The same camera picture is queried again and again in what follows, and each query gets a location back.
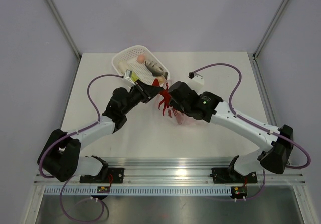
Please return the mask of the red toy lobster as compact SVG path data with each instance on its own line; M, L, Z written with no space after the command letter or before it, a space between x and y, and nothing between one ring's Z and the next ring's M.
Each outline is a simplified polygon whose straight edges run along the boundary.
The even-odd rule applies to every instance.
M156 97L156 106L158 111L162 113L163 116L167 116L169 118L174 117L173 108L169 106L170 102L170 95L168 94L168 89L171 86L172 81L166 80L163 83L163 91L160 92L160 94Z

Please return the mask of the clear zip top bag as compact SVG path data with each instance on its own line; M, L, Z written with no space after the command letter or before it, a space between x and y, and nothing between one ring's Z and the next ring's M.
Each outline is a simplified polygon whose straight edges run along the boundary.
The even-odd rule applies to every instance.
M169 107L165 110L165 116L175 125L179 126L206 126L207 122L204 120L196 120L192 117L187 116L184 113L181 113L172 107Z

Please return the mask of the white plastic basket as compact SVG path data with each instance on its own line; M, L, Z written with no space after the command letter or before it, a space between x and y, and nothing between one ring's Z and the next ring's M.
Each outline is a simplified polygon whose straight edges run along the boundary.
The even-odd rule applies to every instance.
M138 75L138 77L142 82L151 85L153 81L156 79L156 77L153 77L152 73L148 71L144 63L139 63L137 61L137 57L141 54L145 56L146 61L156 62L158 66L160 66L164 71L168 73L168 78L166 80L170 80L171 75L168 69L159 61L159 59L147 47L142 45L135 45L117 53L112 58L112 61L111 61L112 66L114 70L117 72L117 74L123 75L118 68L118 64L121 61L126 61L129 64L129 66L132 67L132 69Z

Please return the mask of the green toy leek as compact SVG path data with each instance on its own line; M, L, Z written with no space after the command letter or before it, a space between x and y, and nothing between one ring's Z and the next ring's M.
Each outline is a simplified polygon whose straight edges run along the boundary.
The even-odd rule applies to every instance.
M140 78L138 77L138 75L134 72L134 70L132 69L132 67L129 66L129 64L128 64L126 61L121 61L121 62L119 62L118 68L119 68L120 72L123 74L123 76L124 76L124 73L125 73L125 71L126 71L127 69L132 70L132 71L133 71L133 74L132 74L133 82L136 82L137 80L140 80Z

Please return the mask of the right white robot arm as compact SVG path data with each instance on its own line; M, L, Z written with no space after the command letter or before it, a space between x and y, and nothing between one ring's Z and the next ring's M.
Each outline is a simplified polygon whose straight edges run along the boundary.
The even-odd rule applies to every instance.
M217 124L245 137L258 150L235 156L217 176L223 182L242 183L246 176L260 170L283 174L293 149L293 128L268 125L255 119L248 122L232 113L227 102L210 92L197 94L186 83L176 82L169 89L169 106L196 120Z

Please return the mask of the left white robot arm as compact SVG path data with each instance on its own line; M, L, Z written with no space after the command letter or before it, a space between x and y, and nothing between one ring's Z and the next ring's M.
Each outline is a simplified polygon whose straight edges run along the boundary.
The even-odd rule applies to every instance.
M37 163L44 178L68 181L75 175L102 183L109 178L109 165L97 156L81 157L80 151L100 138L120 130L126 114L139 103L148 103L163 91L157 79L152 85L137 80L130 90L117 88L103 114L90 125L71 132L55 129L51 132Z

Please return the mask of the grey toy fish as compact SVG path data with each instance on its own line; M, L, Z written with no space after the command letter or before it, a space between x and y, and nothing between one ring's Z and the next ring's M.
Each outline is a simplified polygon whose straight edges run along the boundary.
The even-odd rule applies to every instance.
M148 71L152 73L153 77L163 77L164 79L168 78L168 73L158 66L156 62L145 60L144 64Z

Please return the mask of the pink toy egg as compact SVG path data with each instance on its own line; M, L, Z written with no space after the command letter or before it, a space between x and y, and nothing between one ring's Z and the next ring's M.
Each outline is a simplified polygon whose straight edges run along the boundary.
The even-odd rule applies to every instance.
M144 56L143 54L139 55L139 56L137 57L137 61L138 61L139 63L143 63L143 62L145 61L145 56Z

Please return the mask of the small circuit board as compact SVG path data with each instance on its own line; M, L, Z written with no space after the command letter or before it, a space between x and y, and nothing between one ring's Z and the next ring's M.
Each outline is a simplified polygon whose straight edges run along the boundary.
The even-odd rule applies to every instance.
M98 186L97 193L110 193L110 187L108 186Z
M231 187L231 197L236 199L245 198L248 194L247 186Z

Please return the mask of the left small circuit board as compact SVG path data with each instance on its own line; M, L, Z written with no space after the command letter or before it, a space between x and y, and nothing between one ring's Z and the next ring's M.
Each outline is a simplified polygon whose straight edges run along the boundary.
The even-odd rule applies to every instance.
M110 187L108 186L98 186L97 193L110 193Z

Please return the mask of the right aluminium frame post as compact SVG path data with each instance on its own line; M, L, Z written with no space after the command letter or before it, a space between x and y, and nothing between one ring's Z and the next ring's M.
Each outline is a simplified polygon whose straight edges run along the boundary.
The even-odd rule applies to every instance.
M268 40L272 36L274 30L276 29L278 23L280 22L282 16L284 15L288 5L290 4L291 0L281 0L280 4L278 5L267 29L265 30L258 46L256 47L254 53L253 53L253 59L257 60L262 53L264 47L266 46Z

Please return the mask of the aluminium frame post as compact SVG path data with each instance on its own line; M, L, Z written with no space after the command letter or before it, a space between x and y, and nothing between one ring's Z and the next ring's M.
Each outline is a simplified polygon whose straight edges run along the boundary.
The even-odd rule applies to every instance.
M258 46L256 47L254 53L253 53L253 59L257 60L262 53L264 47L266 46L268 40L272 36L274 30L276 29L278 23L280 22L282 16L284 15L288 5L290 4L291 0L281 0L280 4L278 5L267 29L265 30Z
M78 49L76 43L74 42L54 0L44 0L49 11L51 12L53 18L55 19L58 28L61 30L65 40L67 41L69 47L71 48L71 51L73 52L75 58L77 59L78 63L81 61L82 54L80 50Z

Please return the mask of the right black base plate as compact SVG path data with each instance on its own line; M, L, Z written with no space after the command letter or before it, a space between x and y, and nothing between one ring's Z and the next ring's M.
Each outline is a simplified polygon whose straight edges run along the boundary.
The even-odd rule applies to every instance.
M229 170L227 167L216 167L211 169L210 177L214 184L256 184L258 183L255 172L243 176L234 170Z

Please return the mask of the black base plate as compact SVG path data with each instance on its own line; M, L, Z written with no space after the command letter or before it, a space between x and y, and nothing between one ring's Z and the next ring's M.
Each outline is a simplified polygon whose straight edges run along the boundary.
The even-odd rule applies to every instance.
M256 184L258 183L255 172L243 176L234 170L229 170L227 167L216 167L211 169L210 177L214 184Z
M83 175L80 177L80 183L83 184L122 184L124 179L124 168L102 168L96 176Z

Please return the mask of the left aluminium frame post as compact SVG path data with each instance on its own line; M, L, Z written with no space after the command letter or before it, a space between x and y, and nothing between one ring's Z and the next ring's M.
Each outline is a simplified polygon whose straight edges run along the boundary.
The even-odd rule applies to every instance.
M71 48L71 51L73 52L75 58L77 59L78 63L81 61L82 54L80 50L78 49L76 43L74 42L54 0L44 0L49 11L51 12L53 18L55 19L58 28L61 30L65 40L67 41L69 47Z

